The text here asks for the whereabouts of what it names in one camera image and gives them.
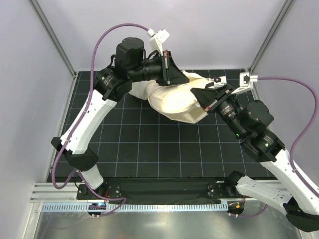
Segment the white pillow tag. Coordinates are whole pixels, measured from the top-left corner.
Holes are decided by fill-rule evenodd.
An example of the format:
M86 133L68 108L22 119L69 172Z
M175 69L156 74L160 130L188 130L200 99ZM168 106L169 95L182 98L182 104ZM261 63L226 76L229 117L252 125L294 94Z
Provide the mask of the white pillow tag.
M208 83L205 85L205 89L219 89L227 84L226 76L207 78Z

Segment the cream pillow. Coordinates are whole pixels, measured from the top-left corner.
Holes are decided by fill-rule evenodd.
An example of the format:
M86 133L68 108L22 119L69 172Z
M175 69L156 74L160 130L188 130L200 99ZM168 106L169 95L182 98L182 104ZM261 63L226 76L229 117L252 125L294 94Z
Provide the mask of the cream pillow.
M146 87L150 106L168 119L195 124L207 116L190 91L192 88L204 89L213 79L205 78L196 73L182 73L187 76L189 83L174 86L159 86L151 82Z

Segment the cream pillowcase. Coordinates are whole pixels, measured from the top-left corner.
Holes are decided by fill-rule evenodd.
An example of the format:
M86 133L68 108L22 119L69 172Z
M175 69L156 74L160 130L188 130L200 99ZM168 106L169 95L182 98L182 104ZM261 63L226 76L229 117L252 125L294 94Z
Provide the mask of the cream pillowcase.
M141 100L147 100L152 93L151 87L153 81L141 81L132 83L132 89L129 94Z

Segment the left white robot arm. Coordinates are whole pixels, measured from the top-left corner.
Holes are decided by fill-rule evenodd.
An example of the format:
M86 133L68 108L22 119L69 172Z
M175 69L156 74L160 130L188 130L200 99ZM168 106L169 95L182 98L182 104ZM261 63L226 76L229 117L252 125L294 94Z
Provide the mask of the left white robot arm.
M88 194L96 200L103 198L106 190L97 166L98 156L88 145L105 116L132 89L133 83L154 80L159 86L173 86L188 82L175 65L171 52L163 49L166 39L157 34L152 36L150 55L146 54L141 39L122 40L110 64L93 74L87 100L71 127L64 135L51 140L58 156L63 156L80 173Z

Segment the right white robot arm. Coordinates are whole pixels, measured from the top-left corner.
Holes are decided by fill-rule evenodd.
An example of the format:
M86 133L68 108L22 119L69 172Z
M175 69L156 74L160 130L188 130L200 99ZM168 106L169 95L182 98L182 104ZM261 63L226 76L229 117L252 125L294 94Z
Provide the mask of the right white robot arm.
M319 229L318 188L291 161L284 143L268 129L273 121L268 107L260 100L242 107L233 88L226 85L217 90L192 88L191 92L207 113L217 113L241 140L243 151L270 171L286 191L259 183L249 176L233 171L224 181L229 197L238 195L255 198L281 212L287 220L304 232Z

